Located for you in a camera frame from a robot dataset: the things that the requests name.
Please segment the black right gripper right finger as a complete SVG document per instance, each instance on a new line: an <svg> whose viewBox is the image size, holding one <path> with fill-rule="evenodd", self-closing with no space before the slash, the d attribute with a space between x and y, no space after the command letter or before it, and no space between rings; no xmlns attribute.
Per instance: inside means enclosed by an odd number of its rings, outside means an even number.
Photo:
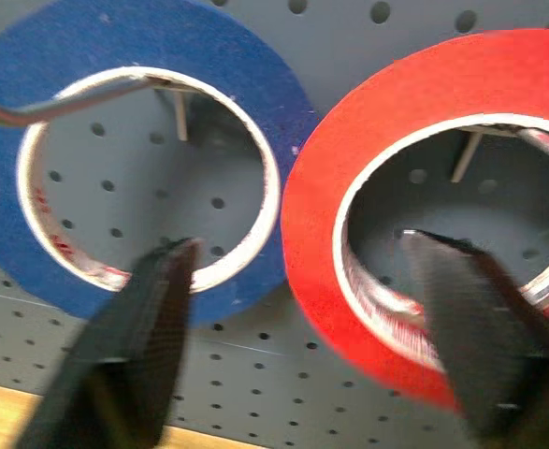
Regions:
<svg viewBox="0 0 549 449"><path fill-rule="evenodd" d="M406 229L402 249L479 449L549 449L549 319L489 254Z"/></svg>

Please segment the red tape roll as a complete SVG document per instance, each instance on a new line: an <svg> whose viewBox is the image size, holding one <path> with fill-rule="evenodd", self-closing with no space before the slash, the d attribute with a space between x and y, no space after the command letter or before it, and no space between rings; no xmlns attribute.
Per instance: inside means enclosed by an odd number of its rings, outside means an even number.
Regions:
<svg viewBox="0 0 549 449"><path fill-rule="evenodd" d="M396 60L317 125L287 180L287 277L320 336L368 377L453 409L424 334L355 294L342 240L354 194L391 156L436 133L508 123L549 131L549 29L456 37Z"/></svg>

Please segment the blue tape roll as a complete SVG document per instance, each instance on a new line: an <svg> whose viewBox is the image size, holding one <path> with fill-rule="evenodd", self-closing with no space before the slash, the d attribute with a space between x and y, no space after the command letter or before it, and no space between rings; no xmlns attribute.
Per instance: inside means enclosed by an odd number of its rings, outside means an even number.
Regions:
<svg viewBox="0 0 549 449"><path fill-rule="evenodd" d="M249 127L266 162L249 235L194 276L191 322L244 311L284 280L280 205L295 150L317 124L284 60L241 23L196 0L56 0L0 35L0 103L69 94L109 76L155 71L196 82ZM0 268L21 288L79 318L94 315L124 272L82 254L50 228L25 159L39 129L0 129Z"/></svg>

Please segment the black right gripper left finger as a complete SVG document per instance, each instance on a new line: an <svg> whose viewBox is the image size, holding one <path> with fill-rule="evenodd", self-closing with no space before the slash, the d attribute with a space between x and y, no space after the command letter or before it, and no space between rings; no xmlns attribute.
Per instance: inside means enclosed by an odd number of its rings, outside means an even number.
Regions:
<svg viewBox="0 0 549 449"><path fill-rule="evenodd" d="M199 239L141 256L83 327L14 449L154 449L181 370Z"/></svg>

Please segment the grey metal pegboard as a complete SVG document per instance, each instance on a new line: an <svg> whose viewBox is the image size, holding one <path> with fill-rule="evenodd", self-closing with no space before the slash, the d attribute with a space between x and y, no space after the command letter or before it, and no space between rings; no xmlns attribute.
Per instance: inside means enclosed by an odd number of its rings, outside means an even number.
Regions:
<svg viewBox="0 0 549 449"><path fill-rule="evenodd" d="M199 0L262 37L327 112L393 60L463 31L549 27L549 0ZM0 397L40 391L80 320L0 269ZM314 333L289 289L196 329L175 405L186 430L270 449L473 449L460 420L377 384Z"/></svg>

